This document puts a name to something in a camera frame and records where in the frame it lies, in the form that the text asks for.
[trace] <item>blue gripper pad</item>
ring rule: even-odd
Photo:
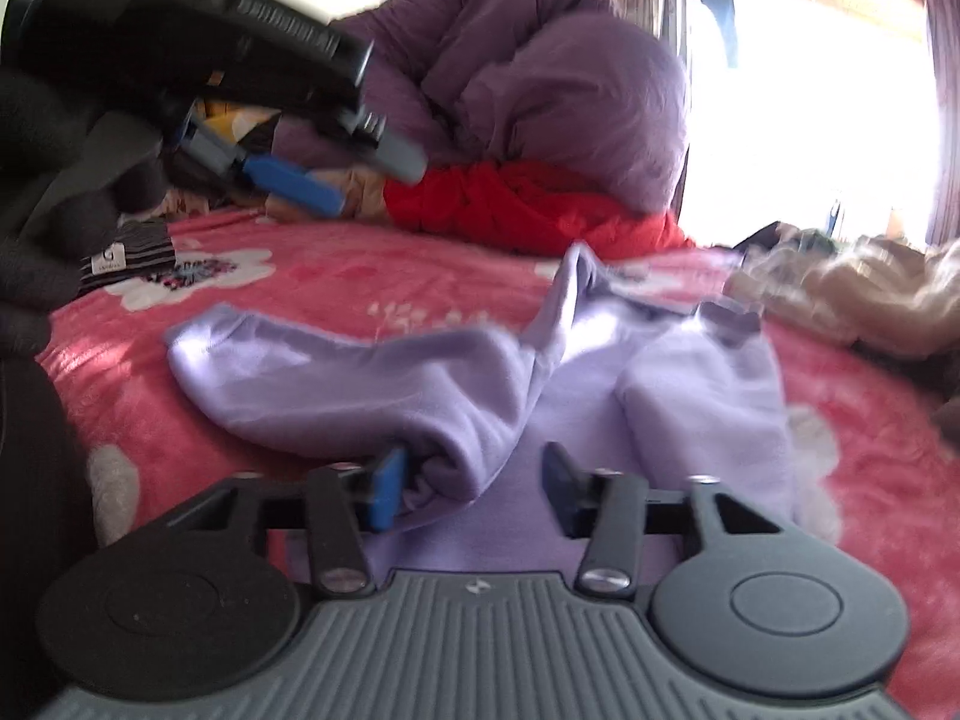
[[[305,170],[272,156],[250,156],[243,173],[261,191],[276,194],[324,218],[339,218],[344,196],[339,189],[318,181]]]
[[[367,523],[373,533],[386,533],[394,526],[394,515],[400,510],[406,472],[406,449],[392,449],[373,479],[373,499],[368,508]]]

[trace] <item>round black disc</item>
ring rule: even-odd
[[[80,563],[44,597],[37,630],[51,660],[84,688],[171,701],[261,669],[298,616],[298,596],[280,571],[195,532]]]
[[[904,649],[904,601],[810,536],[724,536],[656,588],[650,619],[701,674],[754,695],[838,696],[882,682]]]

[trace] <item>striped fabric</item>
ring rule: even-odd
[[[123,245],[126,268],[95,274],[92,259],[86,258],[80,270],[81,295],[134,276],[149,276],[168,271],[176,264],[174,245],[170,240],[170,233],[167,232],[167,225],[162,220],[152,218],[146,221],[127,221],[121,225],[116,242]]]
[[[940,107],[941,175],[926,242],[960,238],[960,0],[926,0]]]

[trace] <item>pink blanket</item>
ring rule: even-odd
[[[173,225],[179,266],[82,298],[41,358],[90,447],[102,541],[229,474],[304,473],[234,440],[181,396],[161,334],[229,301],[360,338],[464,322],[520,328],[555,263],[356,224],[281,226],[238,212]],[[718,293],[731,261],[679,252],[622,266],[645,298]],[[796,444],[803,525],[890,577],[912,635],[891,685],[922,720],[960,710],[960,463],[908,384],[771,322]]]

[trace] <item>label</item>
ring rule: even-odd
[[[127,250],[123,244],[114,244],[103,254],[90,258],[90,272],[94,276],[115,274],[127,267]]]
[[[236,12],[279,29],[294,40],[306,43],[330,56],[333,56],[336,50],[338,41],[334,32],[323,28],[318,23],[311,23],[305,17],[299,18],[279,5],[263,0],[240,0],[236,6]]]

